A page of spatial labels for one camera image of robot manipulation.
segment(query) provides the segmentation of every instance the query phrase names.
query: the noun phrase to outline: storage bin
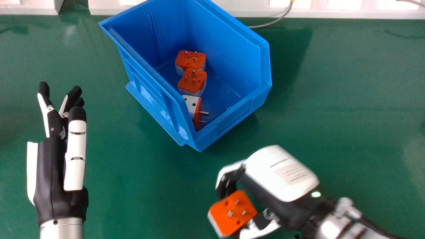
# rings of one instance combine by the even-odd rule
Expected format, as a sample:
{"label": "storage bin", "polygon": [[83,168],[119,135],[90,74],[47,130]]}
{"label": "storage bin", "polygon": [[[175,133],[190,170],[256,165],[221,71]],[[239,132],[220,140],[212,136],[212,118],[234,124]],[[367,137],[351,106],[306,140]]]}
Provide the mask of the storage bin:
{"label": "storage bin", "polygon": [[[126,89],[179,145],[203,151],[258,109],[272,86],[267,41],[209,0],[149,0],[99,25],[118,46]],[[207,56],[202,102],[210,114],[199,131],[177,92],[182,49]]]}

